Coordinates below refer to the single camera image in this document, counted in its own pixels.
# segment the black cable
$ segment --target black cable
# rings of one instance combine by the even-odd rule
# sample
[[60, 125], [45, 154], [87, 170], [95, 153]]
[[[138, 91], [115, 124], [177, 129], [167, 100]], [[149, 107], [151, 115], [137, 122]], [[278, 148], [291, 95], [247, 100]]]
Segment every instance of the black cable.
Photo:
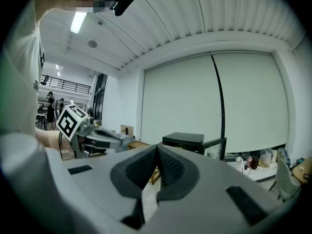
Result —
[[60, 131], [60, 132], [59, 132], [59, 135], [58, 135], [58, 147], [59, 147], [60, 157], [61, 157], [62, 160], [63, 160], [62, 150], [61, 150], [61, 148], [60, 148], [61, 143], [62, 143], [62, 133], [61, 133], [61, 131]]

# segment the railing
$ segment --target railing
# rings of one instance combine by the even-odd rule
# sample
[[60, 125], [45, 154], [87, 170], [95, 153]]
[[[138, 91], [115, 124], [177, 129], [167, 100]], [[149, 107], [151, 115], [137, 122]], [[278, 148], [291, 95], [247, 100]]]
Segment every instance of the railing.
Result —
[[75, 92], [79, 92], [83, 94], [89, 94], [90, 92], [90, 86], [47, 76], [47, 75], [41, 75], [40, 83], [44, 86], [66, 89], [66, 90], [75, 91]]

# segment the ceiling light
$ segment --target ceiling light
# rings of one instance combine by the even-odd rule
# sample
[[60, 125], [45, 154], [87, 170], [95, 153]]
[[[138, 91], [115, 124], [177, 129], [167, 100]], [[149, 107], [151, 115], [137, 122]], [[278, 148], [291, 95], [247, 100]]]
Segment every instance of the ceiling light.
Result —
[[86, 12], [76, 12], [73, 22], [72, 22], [72, 26], [70, 27], [70, 31], [78, 34], [79, 30], [82, 26], [83, 20], [86, 17], [87, 13]]

